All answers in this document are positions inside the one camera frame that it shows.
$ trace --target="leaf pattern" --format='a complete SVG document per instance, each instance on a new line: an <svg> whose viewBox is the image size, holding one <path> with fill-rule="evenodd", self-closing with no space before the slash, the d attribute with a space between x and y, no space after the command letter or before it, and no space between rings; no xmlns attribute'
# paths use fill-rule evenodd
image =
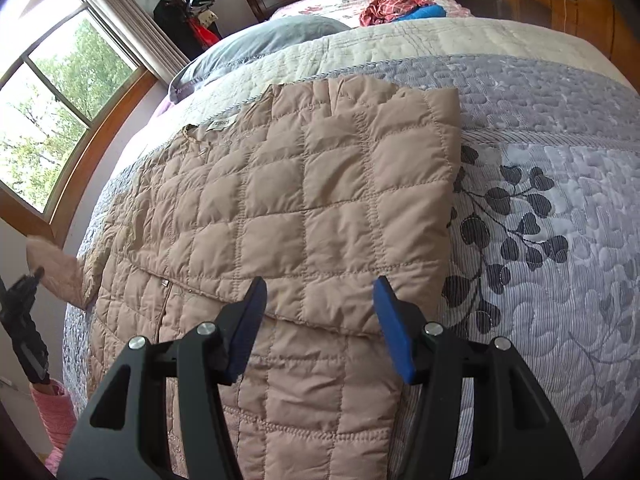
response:
<svg viewBox="0 0 640 480"><path fill-rule="evenodd" d="M501 215L511 212L511 195L501 187L492 187L484 196L488 206Z"/></svg>
<svg viewBox="0 0 640 480"><path fill-rule="evenodd" d="M442 295L449 308L461 306L470 297L471 291L474 291L471 300L465 303L463 318L454 326L455 332L464 337L468 337L468 322L471 317L480 334L487 334L490 330L499 327L502 320L500 306L489 303L487 294L493 293L498 296L504 294L505 288L511 282L511 270L507 264L525 263L530 272L535 272L543 266L545 257L556 264L566 263L569 252L568 240L561 235L552 236L543 241L525 238L525 236L540 234L542 228L538 224L538 219L545 219L551 214L553 209L551 202L542 193L556 185L553 179L538 166L525 170L517 164L501 165L500 176L512 190L498 185L478 194L467 187L470 183L474 183L469 177L469 172L473 171L478 158L478 150L466 144L462 145L460 150L462 165L453 187L454 192L459 196L456 200L467 200L471 203L473 212L459 224L454 224L458 211L452 208L447 224L448 228L454 229L454 235L459 235L465 245L480 254L477 260L479 267L473 276L448 276L442 288ZM514 211L514 200L526 201L530 206L530 211L524 213L519 219L515 230L507 227L502 220ZM499 256L502 258L502 263L491 262L486 259L485 251L489 248L492 238L498 236L500 229L505 236L496 242L500 243Z"/></svg>
<svg viewBox="0 0 640 480"><path fill-rule="evenodd" d="M584 425L582 430L582 436L580 437L580 445L590 441L598 431L598 419L592 416L589 421Z"/></svg>
<svg viewBox="0 0 640 480"><path fill-rule="evenodd" d="M523 235L537 235L540 232L540 226L536 222L535 215L526 213L520 220L516 231Z"/></svg>
<svg viewBox="0 0 640 480"><path fill-rule="evenodd" d="M522 180L522 170L519 166L500 166L500 174L512 186L517 186Z"/></svg>
<svg viewBox="0 0 640 480"><path fill-rule="evenodd" d="M591 398L591 394L586 394L581 398L578 404L575 405L574 410L571 412L571 422L582 422L589 414L592 402L593 399Z"/></svg>
<svg viewBox="0 0 640 480"><path fill-rule="evenodd" d="M552 190L557 186L553 175L545 174L539 166L527 168L505 164L496 168L499 170L498 182L491 180L491 187L482 189L477 172L492 161L479 158L479 150L462 146L463 166L454 183L457 209L452 209L450 215L452 236L462 240L468 250L479 257L469 259L473 268L465 269L465 276L449 276L442 291L449 308L457 309L456 324L451 328L463 338L469 338L470 334L474 338L500 334L501 301L504 301L502 298L508 287L513 286L512 273L514 277L518 276L518 284L522 282L523 264L529 272L543 268L546 275L550 270L548 266L567 264L573 243L568 236L553 233L553 227L559 224L548 220L555 213L550 201ZM467 211L471 208L470 214L465 213L468 214L466 218L452 224L464 210L461 203L466 204ZM514 218L514 213L523 208L520 216ZM600 346L590 342L585 348L570 333L572 341L594 370L593 385L569 412L580 445L593 441L600 424L612 424L607 420L609 417L627 416L623 411L625 407L640 409L640 359L635 354L640 345L640 312L633 310L636 290L640 286L636 283L640 276L640 253L626 262L617 262L617 265L609 292L596 299L595 305L607 326L600 338L618 338L619 344L629 345L630 353L611 357L601 352L610 348L610 344L605 345L606 341L601 341ZM600 384L600 370L606 370L612 360L619 364L630 363L626 378L620 381L608 376L606 382ZM629 404L626 401L634 391L635 397ZM620 434L625 425L626 419L616 421L614 433Z"/></svg>
<svg viewBox="0 0 640 480"><path fill-rule="evenodd" d="M447 276L442 287L442 295L446 298L449 308L457 307L466 300L471 288L471 280L464 276Z"/></svg>
<svg viewBox="0 0 640 480"><path fill-rule="evenodd" d="M527 202L533 208L533 211L540 218L546 218L551 212L551 202L545 197L537 193L526 196Z"/></svg>

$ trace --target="jacket sleeve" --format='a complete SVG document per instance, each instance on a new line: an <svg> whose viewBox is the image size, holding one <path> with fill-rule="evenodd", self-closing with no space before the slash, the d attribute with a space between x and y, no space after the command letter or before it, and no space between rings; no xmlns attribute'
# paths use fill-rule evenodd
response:
<svg viewBox="0 0 640 480"><path fill-rule="evenodd" d="M45 465L53 475L58 471L62 453L71 432L76 426L76 414L71 402L71 396L65 387L54 379L51 380L52 394L44 394L31 386L31 397L35 402L40 418L47 431L47 436L53 446L53 451L47 458Z"/></svg>

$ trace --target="pillow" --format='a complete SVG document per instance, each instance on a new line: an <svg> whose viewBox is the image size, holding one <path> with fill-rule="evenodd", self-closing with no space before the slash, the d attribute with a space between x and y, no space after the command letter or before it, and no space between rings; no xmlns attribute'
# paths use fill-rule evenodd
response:
<svg viewBox="0 0 640 480"><path fill-rule="evenodd" d="M292 16L246 28L219 41L180 70L169 85L169 99L179 103L239 66L287 46L345 30L351 28L324 16Z"/></svg>

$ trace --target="beige quilted jacket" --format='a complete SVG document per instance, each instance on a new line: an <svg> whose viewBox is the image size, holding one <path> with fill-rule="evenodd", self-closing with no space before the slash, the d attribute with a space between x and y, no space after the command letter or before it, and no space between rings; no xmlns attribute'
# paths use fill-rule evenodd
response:
<svg viewBox="0 0 640 480"><path fill-rule="evenodd" d="M247 370L220 387L245 479L385 479L401 380L372 282L386 274L434 317L459 119L456 89L352 76L273 86L223 130L185 128L116 198L81 262L71 297L97 295L89 390L132 336L179 338L263 276ZM177 407L169 387L186 474Z"/></svg>

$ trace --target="wooden dresser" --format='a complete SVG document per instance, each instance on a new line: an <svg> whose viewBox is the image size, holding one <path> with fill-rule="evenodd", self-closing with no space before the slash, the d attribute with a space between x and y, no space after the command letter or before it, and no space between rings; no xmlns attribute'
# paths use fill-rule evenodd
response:
<svg viewBox="0 0 640 480"><path fill-rule="evenodd" d="M517 22L589 41L640 91L640 41L611 0L502 0Z"/></svg>

